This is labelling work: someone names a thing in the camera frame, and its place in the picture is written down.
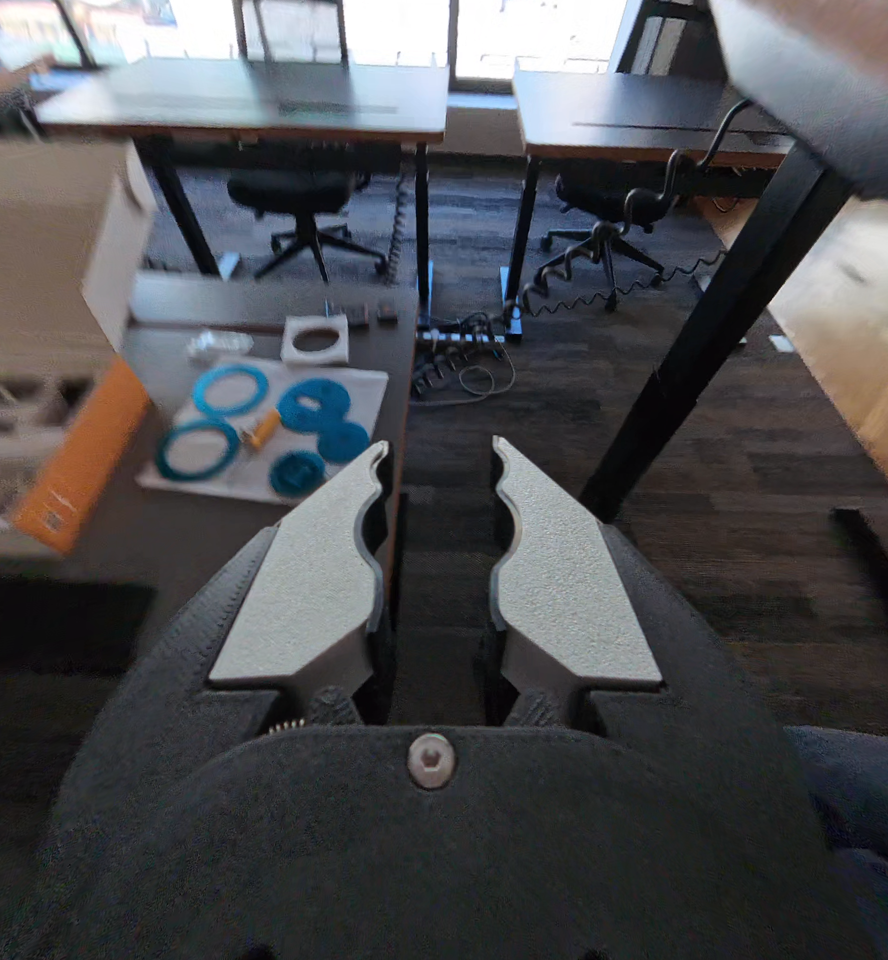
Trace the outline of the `white foam frame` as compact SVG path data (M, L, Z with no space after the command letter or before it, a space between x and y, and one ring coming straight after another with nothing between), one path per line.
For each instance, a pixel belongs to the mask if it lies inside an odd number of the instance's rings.
M281 360L289 366L346 366L350 359L346 314L287 317Z

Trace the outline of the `person's dark trousers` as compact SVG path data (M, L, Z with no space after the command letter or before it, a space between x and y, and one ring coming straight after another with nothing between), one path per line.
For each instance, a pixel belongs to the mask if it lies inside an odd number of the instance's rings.
M879 958L888 958L888 736L786 726L811 806Z

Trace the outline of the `crumpled clear plastic bag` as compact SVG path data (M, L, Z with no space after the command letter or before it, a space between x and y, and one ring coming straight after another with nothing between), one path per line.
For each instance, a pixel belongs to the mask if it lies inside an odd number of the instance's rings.
M203 329L188 342L186 355L194 362L224 354L247 356L254 348L254 338L246 333Z

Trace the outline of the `black power strip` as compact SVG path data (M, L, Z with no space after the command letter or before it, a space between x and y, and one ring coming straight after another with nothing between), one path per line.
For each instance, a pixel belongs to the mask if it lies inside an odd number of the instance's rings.
M477 326L469 329L442 329L439 327L418 328L414 339L423 350L443 353L448 349L460 351L469 350L498 350L506 348L508 339L501 333L496 333L488 326Z

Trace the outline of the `black office chair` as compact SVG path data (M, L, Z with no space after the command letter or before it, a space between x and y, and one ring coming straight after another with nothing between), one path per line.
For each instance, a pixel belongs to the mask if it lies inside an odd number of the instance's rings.
M639 228L651 234L654 226L671 210L675 198L669 186L655 191L646 186L630 187L618 184L599 187L586 183L576 175L559 174L555 183L559 200L566 210L579 210L594 217L594 224L587 231L549 231L542 239L542 248L549 251L555 239L568 239L570 245L562 253L547 260L535 272L532 280L522 291L522 303L530 308L531 296L546 299L550 295L552 280L570 282L574 266L581 260L602 267L606 287L592 299L601 299L606 313L616 311L619 299L629 294L617 283L614 256L618 255L652 271L649 285L665 281L664 266L633 246L627 237L631 229Z
M355 243L346 224L318 226L318 217L340 214L370 181L368 173L238 171L232 174L227 193L237 206L251 210L257 221L269 214L294 221L293 230L271 235L273 257L254 272L254 280L263 279L309 250L321 280L327 284L330 278L322 252L326 246L372 259L377 276L387 279L389 258L377 249Z

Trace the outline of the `large blue slotted disc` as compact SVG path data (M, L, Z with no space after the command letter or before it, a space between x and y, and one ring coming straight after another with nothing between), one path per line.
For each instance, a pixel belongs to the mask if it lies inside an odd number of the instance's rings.
M345 420L350 408L346 387L327 377L295 382L281 394L276 406L282 426L304 434L330 430Z

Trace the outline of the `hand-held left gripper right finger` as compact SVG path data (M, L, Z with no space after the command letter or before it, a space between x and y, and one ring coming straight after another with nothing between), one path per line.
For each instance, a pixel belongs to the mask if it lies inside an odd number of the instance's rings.
M489 480L497 556L479 644L486 724L510 723L527 699L570 724L592 693L662 693L604 525L499 435Z

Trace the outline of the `large grid window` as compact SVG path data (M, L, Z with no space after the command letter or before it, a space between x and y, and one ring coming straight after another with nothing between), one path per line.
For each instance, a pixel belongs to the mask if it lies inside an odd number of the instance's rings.
M447 66L451 3L345 1L350 63ZM0 58L110 67L238 58L232 1L0 1Z

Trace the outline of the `black mesh chair back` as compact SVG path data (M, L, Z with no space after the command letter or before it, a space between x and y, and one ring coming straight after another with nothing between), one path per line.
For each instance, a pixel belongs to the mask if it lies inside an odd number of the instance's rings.
M0 673L121 675L155 598L137 583L0 577Z

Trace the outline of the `white foam sheet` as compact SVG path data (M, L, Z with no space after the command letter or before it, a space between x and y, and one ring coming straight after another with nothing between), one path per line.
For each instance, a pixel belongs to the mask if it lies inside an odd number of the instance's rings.
M345 420L367 429L371 443L389 384L387 373L347 366L287 366L225 354L192 379L185 402L138 472L138 485L212 498L296 504L304 497L278 495L270 487L269 469L289 451L318 453L318 433L281 426L267 446L254 453L241 443L237 429L276 408L282 393L305 378L331 378L345 386L351 398ZM325 464L327 481L349 462Z

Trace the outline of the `orange white cardboard box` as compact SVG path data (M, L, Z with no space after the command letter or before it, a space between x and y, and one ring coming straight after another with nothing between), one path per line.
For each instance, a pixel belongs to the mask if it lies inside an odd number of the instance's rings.
M0 136L0 558L73 550L150 407L124 339L156 209L128 142Z

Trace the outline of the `dark frame chair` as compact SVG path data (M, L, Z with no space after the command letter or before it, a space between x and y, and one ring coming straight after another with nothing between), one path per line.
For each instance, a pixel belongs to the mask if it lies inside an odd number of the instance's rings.
M710 15L702 1L628 1L608 68L620 74L669 76L686 28Z
M350 63L343 1L233 1L237 56L265 63Z

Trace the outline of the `wooden-edged grey desk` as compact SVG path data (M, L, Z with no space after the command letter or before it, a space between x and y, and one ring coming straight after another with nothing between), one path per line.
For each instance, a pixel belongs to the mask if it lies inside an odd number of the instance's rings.
M178 169L391 173L414 152L417 290L431 306L428 147L446 132L447 67L152 57L91 73L37 108L49 134L129 139L205 276L220 273Z

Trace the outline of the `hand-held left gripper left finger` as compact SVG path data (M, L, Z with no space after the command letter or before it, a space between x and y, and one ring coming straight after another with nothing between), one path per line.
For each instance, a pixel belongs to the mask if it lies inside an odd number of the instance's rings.
M210 668L219 690L278 690L306 713L336 688L385 724L393 688L386 577L393 446L372 443L277 524Z

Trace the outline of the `small blue perforated disc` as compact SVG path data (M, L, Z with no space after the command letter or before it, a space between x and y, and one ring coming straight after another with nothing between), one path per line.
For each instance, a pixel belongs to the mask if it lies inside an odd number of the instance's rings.
M370 445L367 429L347 419L330 421L317 433L317 453L327 463L347 464Z
M270 488L282 498L304 498L326 481L326 463L313 451L288 451L271 463Z

